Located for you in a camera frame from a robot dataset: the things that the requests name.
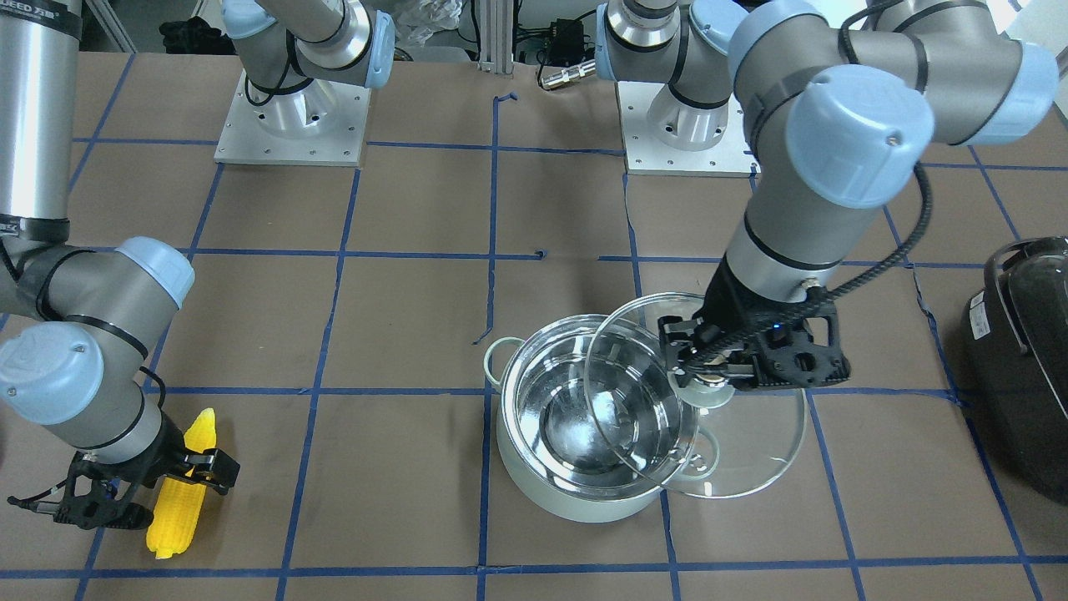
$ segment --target corn cob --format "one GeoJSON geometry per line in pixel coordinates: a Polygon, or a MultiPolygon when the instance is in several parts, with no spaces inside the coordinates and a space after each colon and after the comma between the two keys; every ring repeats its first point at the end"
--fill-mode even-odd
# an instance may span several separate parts
{"type": "MultiPolygon", "coordinates": [[[[203,453],[214,448],[215,442],[215,410],[201,412],[193,425],[186,430],[186,447],[189,450],[203,453]]],[[[200,519],[201,505],[204,503],[205,487],[187,485],[172,478],[166,478],[156,501],[155,519],[145,534],[148,551],[156,553],[156,559],[168,559],[189,549],[200,519]]]]}

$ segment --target white mounting plate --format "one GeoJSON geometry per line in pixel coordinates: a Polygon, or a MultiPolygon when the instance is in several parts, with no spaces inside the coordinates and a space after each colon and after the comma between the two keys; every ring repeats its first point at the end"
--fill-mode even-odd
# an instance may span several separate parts
{"type": "Polygon", "coordinates": [[[731,96],[731,117],[720,142],[706,151],[682,151],[669,146],[653,133],[646,118],[653,98],[663,83],[619,81],[619,120],[627,148],[627,171],[645,175],[697,175],[709,177],[749,177],[756,159],[749,153],[742,132],[741,105],[731,96]]]}
{"type": "Polygon", "coordinates": [[[339,110],[331,118],[316,124],[317,128],[323,125],[329,128],[320,128],[307,138],[282,138],[260,125],[256,113],[245,99],[242,72],[215,148],[216,162],[359,167],[371,90],[346,83],[331,83],[331,86],[339,110]]]}

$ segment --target sticker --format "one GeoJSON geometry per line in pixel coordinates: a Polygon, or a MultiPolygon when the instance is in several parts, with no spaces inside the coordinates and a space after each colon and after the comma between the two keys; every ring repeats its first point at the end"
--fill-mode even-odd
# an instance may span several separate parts
{"type": "Polygon", "coordinates": [[[0,0],[0,15],[35,22],[81,39],[81,17],[53,0],[0,0]]]}
{"type": "Polygon", "coordinates": [[[972,338],[978,341],[990,334],[990,322],[987,320],[987,304],[979,300],[968,312],[968,321],[972,322],[972,338]]]}

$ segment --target glass lid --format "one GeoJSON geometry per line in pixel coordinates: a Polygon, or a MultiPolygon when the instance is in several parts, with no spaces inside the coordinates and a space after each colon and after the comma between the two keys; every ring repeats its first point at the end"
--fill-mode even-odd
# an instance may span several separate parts
{"type": "Polygon", "coordinates": [[[586,352],[585,401],[607,446],[635,474],[690,496],[743,496],[774,483],[797,457],[804,392],[738,393],[723,381],[700,379],[682,389],[659,346],[653,365],[627,361],[634,341],[659,341],[660,318],[689,320],[703,302],[696,294],[665,291],[612,314],[586,352]],[[674,396],[650,404],[645,389],[662,385],[664,376],[674,396]],[[648,439],[663,442],[635,444],[648,439]]]}

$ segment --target black container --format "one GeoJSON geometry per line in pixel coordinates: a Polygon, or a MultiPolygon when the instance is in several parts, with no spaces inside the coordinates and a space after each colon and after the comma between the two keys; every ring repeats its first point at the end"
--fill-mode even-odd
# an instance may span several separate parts
{"type": "Polygon", "coordinates": [[[1068,504],[1068,238],[1005,246],[985,278],[963,319],[979,399],[1020,475],[1068,504]]]}

